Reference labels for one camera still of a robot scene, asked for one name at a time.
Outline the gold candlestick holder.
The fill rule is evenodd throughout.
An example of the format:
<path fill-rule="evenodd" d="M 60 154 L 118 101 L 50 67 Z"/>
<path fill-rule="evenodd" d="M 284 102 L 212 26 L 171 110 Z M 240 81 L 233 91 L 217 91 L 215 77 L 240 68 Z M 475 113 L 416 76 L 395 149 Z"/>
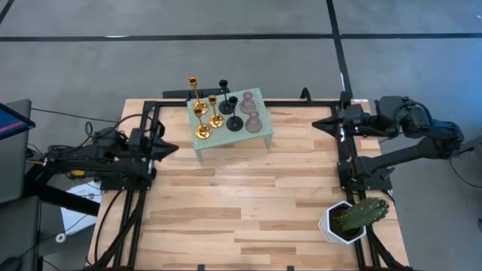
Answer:
<path fill-rule="evenodd" d="M 215 95 L 208 97 L 208 102 L 212 107 L 212 115 L 209 117 L 209 125 L 213 128 L 220 128 L 224 125 L 224 118 L 222 115 L 218 114 L 216 111 L 216 105 L 218 98 Z"/>
<path fill-rule="evenodd" d="M 199 125 L 194 130 L 194 134 L 198 139 L 207 139 L 211 136 L 212 131 L 209 125 L 206 125 L 202 121 L 203 110 L 201 107 L 194 107 L 193 113 L 199 121 Z"/>
<path fill-rule="evenodd" d="M 197 90 L 197 76 L 195 76 L 195 75 L 189 76 L 188 77 L 188 83 L 191 85 L 191 87 L 194 91 L 194 94 L 196 96 L 197 101 L 194 103 L 194 107 L 196 109 L 200 109 L 201 114 L 205 114 L 209 110 L 209 107 L 204 101 L 200 100 L 200 96 L 199 96 L 199 93 L 198 93 L 198 90 Z"/>

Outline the white paper sheet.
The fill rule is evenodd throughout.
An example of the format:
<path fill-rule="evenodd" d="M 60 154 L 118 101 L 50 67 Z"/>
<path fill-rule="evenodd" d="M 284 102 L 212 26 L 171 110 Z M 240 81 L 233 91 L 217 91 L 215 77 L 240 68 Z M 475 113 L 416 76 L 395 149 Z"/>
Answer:
<path fill-rule="evenodd" d="M 100 183 L 90 181 L 67 190 L 67 193 L 83 197 L 90 201 L 101 203 L 102 191 L 100 190 Z M 64 234 L 67 236 L 73 235 L 80 230 L 90 227 L 96 223 L 95 215 L 86 215 L 80 212 L 75 212 L 66 208 L 61 208 L 63 225 L 65 228 Z"/>

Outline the mint green perforated metal stand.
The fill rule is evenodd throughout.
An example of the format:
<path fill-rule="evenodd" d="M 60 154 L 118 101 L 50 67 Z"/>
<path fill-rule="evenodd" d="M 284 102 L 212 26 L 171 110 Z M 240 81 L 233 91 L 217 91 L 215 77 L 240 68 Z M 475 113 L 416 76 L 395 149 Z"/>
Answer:
<path fill-rule="evenodd" d="M 259 119 L 262 122 L 262 129 L 258 133 L 250 133 L 246 130 L 246 121 L 249 118 L 249 114 L 242 113 L 239 108 L 239 105 L 243 100 L 243 93 L 245 91 L 249 91 L 253 94 L 253 100 L 255 101 L 255 104 L 256 104 L 255 110 L 258 111 Z M 208 102 L 208 97 L 200 99 L 201 101 L 204 101 L 209 107 L 209 110 L 202 116 L 203 123 L 206 125 L 209 125 L 212 131 L 211 136 L 207 139 L 198 139 L 194 134 L 194 130 L 199 125 L 199 121 L 193 113 L 194 103 L 197 100 L 193 99 L 187 102 L 188 116 L 191 122 L 191 135 L 193 139 L 194 150 L 197 153 L 199 161 L 203 160 L 202 154 L 201 154 L 201 151 L 203 149 L 218 147 L 222 145 L 229 145 L 235 142 L 241 142 L 248 139 L 256 139 L 256 138 L 262 137 L 264 139 L 265 146 L 267 148 L 270 147 L 272 137 L 273 137 L 273 128 L 272 128 L 272 124 L 270 122 L 270 118 L 268 116 L 267 109 L 265 107 L 264 99 L 261 95 L 260 89 L 254 88 L 250 90 L 242 90 L 242 91 L 227 93 L 228 99 L 231 96 L 235 96 L 238 98 L 238 104 L 236 106 L 236 115 L 243 120 L 243 127 L 240 131 L 237 131 L 237 132 L 232 132 L 227 128 L 226 122 L 227 122 L 227 119 L 231 116 L 231 114 L 222 114 L 218 110 L 219 103 L 224 100 L 224 96 L 222 95 L 222 93 L 220 95 L 215 95 L 215 96 L 217 96 L 218 98 L 216 111 L 224 118 L 224 125 L 220 128 L 213 128 L 209 125 L 209 117 L 212 115 L 212 107 Z"/>

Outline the black aluminium table frame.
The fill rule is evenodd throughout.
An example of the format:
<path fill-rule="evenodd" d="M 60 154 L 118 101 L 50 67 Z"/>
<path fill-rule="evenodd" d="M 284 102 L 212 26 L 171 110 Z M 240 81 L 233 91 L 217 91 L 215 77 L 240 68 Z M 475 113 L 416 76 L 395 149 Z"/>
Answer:
<path fill-rule="evenodd" d="M 413 271 L 391 213 L 350 244 L 318 227 L 336 203 L 366 197 L 340 186 L 339 138 L 315 129 L 335 100 L 265 101 L 267 139 L 195 149 L 191 105 L 182 99 L 128 99 L 124 129 L 147 111 L 179 150 L 156 164 L 145 193 L 102 198 L 87 257 L 104 271 L 354 270 Z"/>

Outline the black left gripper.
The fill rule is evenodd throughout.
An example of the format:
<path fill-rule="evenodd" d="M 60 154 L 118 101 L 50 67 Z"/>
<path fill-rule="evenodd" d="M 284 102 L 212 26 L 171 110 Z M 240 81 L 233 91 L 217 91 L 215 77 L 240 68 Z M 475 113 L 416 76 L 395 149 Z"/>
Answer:
<path fill-rule="evenodd" d="M 175 153 L 178 150 L 178 145 L 174 145 L 169 142 L 165 142 L 162 139 L 162 136 L 153 133 L 153 138 L 151 143 L 149 141 L 149 137 L 145 135 L 144 142 L 142 147 L 137 150 L 130 150 L 128 146 L 128 150 L 131 154 L 139 160 L 144 160 L 145 162 L 151 163 L 152 160 L 163 160 L 164 158 L 168 157 L 170 154 Z"/>

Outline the white hexagonal plant pot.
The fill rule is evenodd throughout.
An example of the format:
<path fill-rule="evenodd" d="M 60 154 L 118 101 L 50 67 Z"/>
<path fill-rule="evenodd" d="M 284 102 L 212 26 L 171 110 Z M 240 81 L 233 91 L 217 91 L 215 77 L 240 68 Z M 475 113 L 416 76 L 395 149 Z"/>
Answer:
<path fill-rule="evenodd" d="M 341 201 L 327 208 L 323 213 L 318 222 L 318 228 L 327 242 L 351 245 L 355 241 L 366 236 L 366 227 L 359 227 L 357 229 L 341 232 L 340 230 L 335 230 L 335 226 L 332 225 L 334 214 L 338 214 L 350 207 L 352 207 L 352 204 L 347 201 Z"/>

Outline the black candlestick holder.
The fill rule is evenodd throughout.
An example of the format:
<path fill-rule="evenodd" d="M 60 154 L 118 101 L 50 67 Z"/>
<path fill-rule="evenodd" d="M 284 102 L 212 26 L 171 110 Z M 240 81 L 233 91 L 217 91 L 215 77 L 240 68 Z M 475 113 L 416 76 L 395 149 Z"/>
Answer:
<path fill-rule="evenodd" d="M 225 79 L 222 79 L 222 80 L 219 81 L 218 84 L 219 84 L 219 87 L 220 87 L 220 89 L 221 89 L 221 93 L 222 93 L 222 95 L 224 96 L 224 100 L 219 103 L 218 110 L 219 110 L 222 114 L 232 114 L 232 113 L 233 113 L 233 110 L 232 110 L 232 108 L 230 107 L 229 99 L 227 98 L 227 93 L 228 93 L 227 85 L 228 85 L 228 82 L 227 82 Z"/>
<path fill-rule="evenodd" d="M 227 119 L 227 128 L 232 132 L 240 131 L 243 127 L 243 120 L 236 115 L 236 106 L 238 104 L 238 98 L 231 96 L 227 104 L 229 105 L 231 116 Z"/>

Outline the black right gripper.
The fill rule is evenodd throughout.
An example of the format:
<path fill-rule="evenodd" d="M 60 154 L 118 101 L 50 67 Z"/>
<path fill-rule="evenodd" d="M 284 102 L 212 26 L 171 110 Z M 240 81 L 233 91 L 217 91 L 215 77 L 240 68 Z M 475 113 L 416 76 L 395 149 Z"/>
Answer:
<path fill-rule="evenodd" d="M 332 126 L 332 125 L 338 125 L 340 122 L 343 124 L 343 116 L 344 116 L 344 111 L 340 113 L 339 117 L 331 116 L 321 120 L 314 121 L 312 122 L 312 126 L 338 139 L 340 138 L 340 128 L 338 126 Z M 376 119 L 377 117 L 375 115 L 371 115 L 371 118 L 365 125 L 346 126 L 343 124 L 343 127 L 354 136 L 363 136 L 363 137 L 376 136 L 377 135 L 377 132 L 375 131 Z"/>

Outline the monitor with blue screen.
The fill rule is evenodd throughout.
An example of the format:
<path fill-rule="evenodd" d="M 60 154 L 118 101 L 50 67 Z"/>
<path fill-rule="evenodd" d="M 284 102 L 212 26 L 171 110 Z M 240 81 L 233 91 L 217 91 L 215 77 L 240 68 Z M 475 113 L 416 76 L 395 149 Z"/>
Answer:
<path fill-rule="evenodd" d="M 0 103 L 0 140 L 36 128 L 36 123 Z"/>

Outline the green cactus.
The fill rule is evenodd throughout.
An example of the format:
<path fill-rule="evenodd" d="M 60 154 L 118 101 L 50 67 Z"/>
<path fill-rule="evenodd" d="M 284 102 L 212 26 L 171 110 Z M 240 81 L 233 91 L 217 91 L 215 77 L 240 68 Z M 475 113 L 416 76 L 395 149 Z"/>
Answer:
<path fill-rule="evenodd" d="M 389 213 L 389 204 L 384 199 L 367 198 L 343 210 L 335 219 L 342 231 L 366 227 Z"/>

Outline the pink ribbed glass candle holder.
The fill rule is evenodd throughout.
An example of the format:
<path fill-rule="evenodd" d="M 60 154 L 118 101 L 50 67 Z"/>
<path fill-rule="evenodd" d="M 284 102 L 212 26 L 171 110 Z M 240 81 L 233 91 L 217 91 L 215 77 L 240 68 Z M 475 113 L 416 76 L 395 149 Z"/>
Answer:
<path fill-rule="evenodd" d="M 262 122 L 259 119 L 259 113 L 253 110 L 249 113 L 249 118 L 246 121 L 246 130 L 250 133 L 258 133 L 262 129 Z"/>
<path fill-rule="evenodd" d="M 239 108 L 244 114 L 250 114 L 256 109 L 256 104 L 253 100 L 253 94 L 251 92 L 245 91 L 243 93 L 243 100 L 241 101 Z"/>

